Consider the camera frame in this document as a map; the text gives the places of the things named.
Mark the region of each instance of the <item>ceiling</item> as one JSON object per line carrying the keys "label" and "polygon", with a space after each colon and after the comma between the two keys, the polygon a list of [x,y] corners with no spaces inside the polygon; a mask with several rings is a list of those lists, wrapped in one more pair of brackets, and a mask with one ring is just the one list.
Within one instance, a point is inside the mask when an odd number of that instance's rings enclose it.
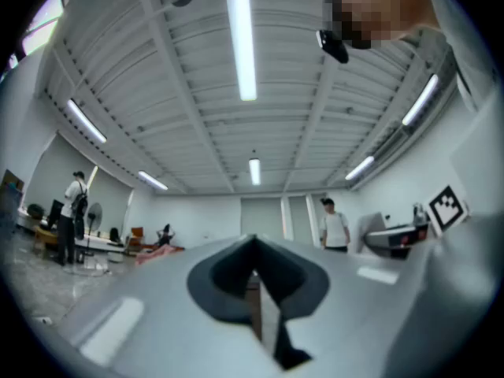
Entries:
{"label": "ceiling", "polygon": [[[434,31],[350,50],[340,65],[317,45],[322,0],[251,0],[258,99],[242,102],[226,0],[171,1],[70,0],[37,83],[67,131],[114,173],[132,180],[144,170],[169,194],[344,187],[347,172],[400,127],[430,75],[440,89],[454,76]],[[72,117],[69,98],[106,143]],[[253,150],[259,187],[248,174]]]}

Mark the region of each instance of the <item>ceiling beam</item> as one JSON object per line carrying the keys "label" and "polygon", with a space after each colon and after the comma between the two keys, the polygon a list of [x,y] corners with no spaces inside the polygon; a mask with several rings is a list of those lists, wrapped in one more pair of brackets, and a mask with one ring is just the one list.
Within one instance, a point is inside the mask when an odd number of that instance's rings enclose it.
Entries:
{"label": "ceiling beam", "polygon": [[143,11],[146,17],[149,17],[149,29],[150,33],[154,39],[154,44],[157,48],[157,52],[161,57],[161,61],[166,68],[169,79],[172,81],[167,87],[175,87],[177,96],[179,97],[180,103],[184,111],[189,118],[189,121],[195,128],[199,139],[209,152],[210,159],[213,161],[217,170],[222,175],[224,182],[229,188],[230,192],[234,192],[235,188],[226,173],[224,166],[219,158],[217,150],[213,145],[212,139],[208,130],[206,130],[205,124],[203,123],[201,114],[198,111],[194,97],[192,96],[191,90],[187,85],[185,75],[183,74],[182,66],[180,65],[179,58],[175,51],[173,45],[172,37],[169,34],[167,24],[163,16],[155,16],[154,12],[161,8],[160,0],[140,0],[142,3]]}
{"label": "ceiling beam", "polygon": [[[72,86],[76,86],[78,80],[80,79],[80,73],[73,63],[69,53],[60,44],[56,44],[54,46],[53,53],[56,57],[57,63],[61,66],[61,71],[69,79],[70,84]],[[91,113],[89,113],[88,111],[86,115],[92,115],[93,120],[97,120],[104,126],[107,134],[109,134],[109,137],[115,140],[115,143],[119,144],[124,149],[129,150],[136,158],[138,158],[146,166],[145,171],[151,173],[156,178],[162,178],[168,183],[168,185],[175,187],[182,193],[187,193],[188,188],[183,183],[178,181],[169,172],[165,171],[152,158],[148,157],[145,152],[143,152],[134,142],[132,142],[129,137],[125,135],[124,130],[121,129],[119,125],[113,121],[113,119],[105,111],[103,105],[95,97],[87,84],[81,84],[78,92],[83,101],[86,102],[89,107],[94,109],[91,111]]]}
{"label": "ceiling beam", "polygon": [[420,47],[411,62],[411,66],[401,86],[391,100],[391,103],[380,120],[375,124],[372,131],[366,136],[362,144],[345,161],[339,163],[338,168],[328,177],[326,182],[328,187],[332,186],[339,178],[344,176],[347,171],[347,166],[352,166],[356,161],[364,160],[365,155],[374,147],[376,141],[387,130],[387,126],[404,115],[402,109],[405,102],[408,102],[408,99],[412,96],[412,92],[415,91],[415,87],[429,72],[426,67],[426,62],[422,57],[424,57],[425,54],[430,55],[431,52],[434,51],[437,41],[438,39],[430,32],[424,32],[420,40]]}
{"label": "ceiling beam", "polygon": [[338,67],[339,63],[336,60],[327,55],[324,56],[324,67],[322,69],[321,79],[319,80],[317,93],[315,94],[315,99],[313,100],[312,108],[309,112],[305,131],[302,134],[301,142],[299,143],[299,148],[295,155],[294,169],[287,174],[285,184],[283,185],[283,191],[287,191],[289,188],[295,174],[295,170],[299,167],[299,164],[306,153],[309,142],[313,138],[313,135],[317,130],[317,126],[321,121],[322,113],[324,112],[324,108],[327,104],[329,94],[331,94],[332,91],[335,71]]}

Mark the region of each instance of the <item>person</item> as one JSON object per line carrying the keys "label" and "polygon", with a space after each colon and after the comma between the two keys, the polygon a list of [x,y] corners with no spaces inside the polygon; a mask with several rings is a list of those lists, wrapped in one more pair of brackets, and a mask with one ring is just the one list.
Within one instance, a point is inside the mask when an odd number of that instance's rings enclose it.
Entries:
{"label": "person", "polygon": [[75,254],[75,230],[73,219],[76,207],[82,195],[87,193],[84,183],[84,173],[77,171],[73,173],[76,178],[65,191],[65,201],[61,208],[60,220],[57,223],[57,258],[56,261],[61,266],[65,265],[65,249],[68,251],[67,262],[71,265],[74,262]]}
{"label": "person", "polygon": [[347,218],[343,213],[334,210],[334,202],[331,198],[323,198],[321,203],[326,212],[322,219],[322,247],[346,253],[350,244]]}
{"label": "person", "polygon": [[442,32],[454,51],[458,90],[473,111],[500,85],[488,49],[455,0],[324,0],[324,26],[319,44],[341,63],[349,61],[347,46],[369,49],[420,27]]}
{"label": "person", "polygon": [[169,245],[170,241],[175,236],[175,232],[170,235],[170,224],[165,225],[162,230],[157,231],[156,233],[159,237],[159,241],[157,242],[159,246]]}

